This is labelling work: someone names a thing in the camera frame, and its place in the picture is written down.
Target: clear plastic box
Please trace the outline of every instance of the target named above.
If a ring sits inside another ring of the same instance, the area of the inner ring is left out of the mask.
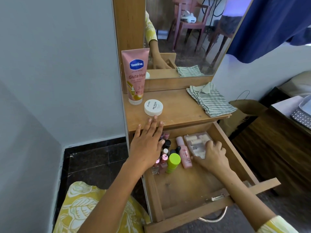
[[[207,132],[195,133],[192,135],[184,136],[189,150],[194,156],[205,158],[205,144],[207,141],[212,140]]]

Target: drawer handle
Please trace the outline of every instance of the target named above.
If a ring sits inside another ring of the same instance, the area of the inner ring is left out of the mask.
[[[222,210],[221,214],[220,214],[218,217],[214,218],[214,219],[206,219],[206,218],[204,218],[204,217],[199,217],[198,219],[201,220],[201,221],[203,221],[203,222],[216,223],[216,222],[219,222],[221,219],[224,218],[226,212],[227,212],[227,207],[225,207],[225,208]]]
[[[224,198],[224,196],[225,196],[225,195],[222,194],[222,195],[220,195],[220,196],[213,197],[213,198],[211,198],[210,201],[214,202],[214,201],[216,201],[216,200],[219,200],[219,199]],[[224,218],[224,216],[225,216],[225,214],[226,214],[226,212],[227,212],[227,208],[228,208],[228,207],[225,207],[225,208],[221,211],[221,214],[220,214],[218,217],[214,218],[214,219],[206,219],[206,218],[204,218],[204,217],[199,217],[198,219],[201,220],[201,221],[203,221],[203,222],[208,222],[208,223],[216,223],[216,222],[219,222],[221,219]]]

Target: pink lotion tube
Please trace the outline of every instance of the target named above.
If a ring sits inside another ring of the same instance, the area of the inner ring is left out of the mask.
[[[192,167],[192,162],[190,159],[190,153],[188,151],[187,146],[185,146],[184,140],[181,136],[176,138],[177,145],[181,147],[179,151],[179,156],[181,158],[181,162],[184,168]]]
[[[128,101],[140,105],[144,95],[149,48],[122,50]]]

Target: hand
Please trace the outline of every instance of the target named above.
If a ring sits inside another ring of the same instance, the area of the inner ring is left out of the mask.
[[[154,116],[154,119],[148,118],[142,134],[140,134],[141,125],[138,125],[131,142],[127,161],[137,167],[142,172],[141,174],[155,164],[160,157],[161,148],[165,142],[164,140],[159,141],[163,130],[163,122],[160,122],[157,131],[156,127],[157,116]]]
[[[219,174],[231,170],[229,161],[225,156],[226,149],[221,146],[220,141],[217,141],[216,145],[214,145],[214,142],[210,140],[205,144],[205,159],[198,156],[192,156],[191,158],[217,177]]]
[[[153,56],[153,68],[154,69],[171,69],[168,64],[162,59],[161,55]]]

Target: open drawer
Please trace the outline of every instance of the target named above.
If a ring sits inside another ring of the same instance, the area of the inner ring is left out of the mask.
[[[214,141],[222,142],[231,169],[249,184],[251,192],[258,194],[280,184],[276,178],[259,183],[216,122],[170,130],[170,149],[176,148],[176,137],[204,131]],[[153,175],[148,169],[143,182],[152,221],[144,226],[147,233],[166,232],[233,204],[220,181],[195,162],[188,169],[179,164],[171,174]],[[222,198],[211,201],[220,195]]]

